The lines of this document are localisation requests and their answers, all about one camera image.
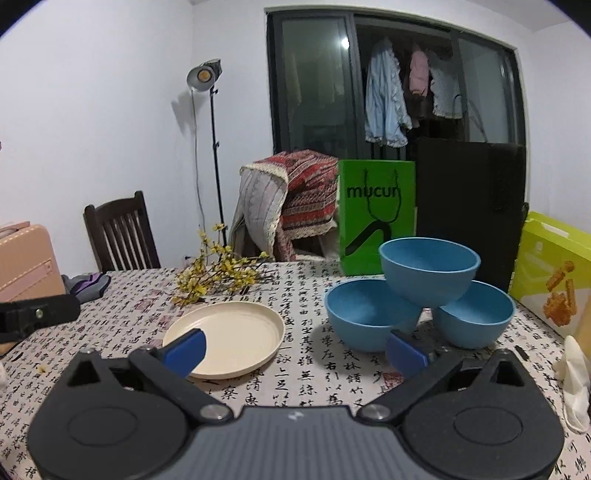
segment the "plate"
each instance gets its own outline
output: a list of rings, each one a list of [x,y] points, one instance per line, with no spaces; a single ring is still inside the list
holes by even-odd
[[[207,350],[191,372],[206,380],[234,378],[256,370],[276,353],[285,324],[269,307],[250,301],[225,301],[182,316],[164,334],[163,346],[193,328],[205,333]]]

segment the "calligraphy tablecloth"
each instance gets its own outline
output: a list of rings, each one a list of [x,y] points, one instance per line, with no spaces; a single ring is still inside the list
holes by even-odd
[[[324,294],[346,280],[337,264],[292,262],[270,264],[272,284],[253,287],[247,295],[209,297],[209,303],[249,300],[264,303],[285,321],[286,334],[275,358],[240,378],[197,381],[236,413],[242,405],[349,405],[353,411],[402,379],[384,355],[355,352],[344,345],[328,323]],[[113,274],[104,298],[85,304],[78,321],[39,330],[4,359],[8,388],[0,393],[0,463],[15,480],[39,478],[27,452],[27,429],[56,379],[78,350],[92,346],[105,358],[125,356],[140,345],[159,345],[164,332],[194,306],[174,307],[171,269]],[[422,318],[417,336],[443,342],[431,322]],[[497,341],[497,348],[519,346],[529,356],[524,365],[562,417],[562,399],[551,364],[561,357],[563,342],[548,326],[522,307]],[[465,351],[486,358],[490,349]],[[564,450],[553,480],[590,480],[591,435],[565,430]]]

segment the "wooden chair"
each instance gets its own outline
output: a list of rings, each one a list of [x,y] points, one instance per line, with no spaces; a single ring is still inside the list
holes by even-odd
[[[101,271],[160,268],[142,191],[97,208],[89,205],[84,220]]]

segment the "silver screw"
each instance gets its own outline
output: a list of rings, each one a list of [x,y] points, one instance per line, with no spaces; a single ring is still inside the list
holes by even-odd
[[[205,405],[199,410],[199,414],[206,420],[223,420],[231,413],[232,411],[227,406],[213,403]]]
[[[361,409],[361,416],[368,420],[383,420],[388,418],[390,414],[390,409],[379,403],[370,403]]]

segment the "bowl rim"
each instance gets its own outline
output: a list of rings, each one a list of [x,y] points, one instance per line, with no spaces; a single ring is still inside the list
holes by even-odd
[[[425,270],[424,268],[410,267],[409,265],[405,265],[405,264],[396,262],[384,254],[383,248],[386,245],[391,244],[393,242],[399,242],[402,240],[409,240],[411,238],[420,239],[420,240],[435,240],[437,242],[444,242],[447,244],[457,245],[459,247],[465,248],[466,250],[472,252],[472,254],[476,257],[476,262],[470,268],[464,268],[462,270]],[[425,273],[465,273],[465,272],[469,272],[471,270],[478,270],[478,268],[480,268],[480,263],[481,263],[480,255],[478,255],[470,247],[467,247],[466,245],[459,244],[457,242],[452,242],[451,240],[444,240],[443,238],[433,238],[430,236],[403,236],[400,238],[394,238],[393,240],[388,240],[387,242],[384,242],[382,245],[380,245],[378,248],[378,252],[382,258],[384,258],[385,260],[388,260],[389,262],[392,262],[395,265],[398,265],[399,267],[404,267],[404,268],[408,268],[409,270],[414,270],[417,272],[425,272]]]
[[[515,304],[515,300],[513,300],[513,298],[511,298],[511,296],[508,293],[502,291],[500,288],[497,288],[494,285],[491,285],[489,283],[486,283],[486,282],[483,282],[483,281],[480,281],[480,280],[472,280],[470,282],[470,285],[472,285],[473,283],[479,283],[481,285],[484,285],[484,286],[487,286],[487,287],[490,287],[490,288],[494,288],[498,292],[502,293],[511,302],[511,305],[513,306],[513,311],[511,313],[511,315],[509,315],[505,320],[501,320],[500,322],[495,322],[495,323],[474,323],[474,322],[471,322],[470,320],[465,320],[465,319],[462,319],[460,317],[456,317],[453,313],[450,313],[447,310],[445,310],[445,307],[447,307],[448,305],[451,305],[452,303],[455,303],[457,301],[460,301],[462,298],[459,298],[459,299],[457,299],[457,300],[455,300],[453,302],[450,302],[450,303],[448,303],[446,305],[441,305],[440,307],[437,307],[437,308],[440,309],[440,310],[442,310],[443,312],[447,313],[448,315],[454,317],[455,319],[459,320],[460,322],[469,323],[470,325],[484,325],[484,326],[503,325],[504,323],[508,323],[508,322],[510,322],[513,319],[513,317],[515,316],[515,314],[517,312],[517,304]]]
[[[327,312],[329,312],[332,315],[334,315],[335,317],[337,317],[341,322],[350,323],[351,325],[358,325],[360,327],[367,327],[367,328],[371,328],[371,329],[390,329],[390,330],[393,329],[395,327],[395,325],[397,325],[397,324],[394,324],[394,325],[367,325],[364,323],[352,322],[351,320],[344,319],[340,315],[337,315],[336,312],[329,307],[328,298],[329,298],[329,295],[334,290],[336,290],[337,288],[339,288],[343,285],[346,285],[347,283],[356,283],[356,282],[362,282],[362,281],[381,282],[382,284],[388,286],[388,283],[386,282],[385,278],[354,278],[354,279],[351,279],[348,281],[343,281],[343,282],[339,283],[338,285],[331,287],[330,290],[327,291],[326,294],[324,294],[324,308],[327,310]],[[410,303],[408,300],[405,300],[402,297],[400,297],[400,295],[396,295],[393,291],[390,290],[390,292],[392,293],[392,295],[400,298],[401,300],[404,300],[404,301]],[[417,316],[417,323],[419,321],[419,318],[423,314],[424,308],[420,307],[420,309],[421,310]]]

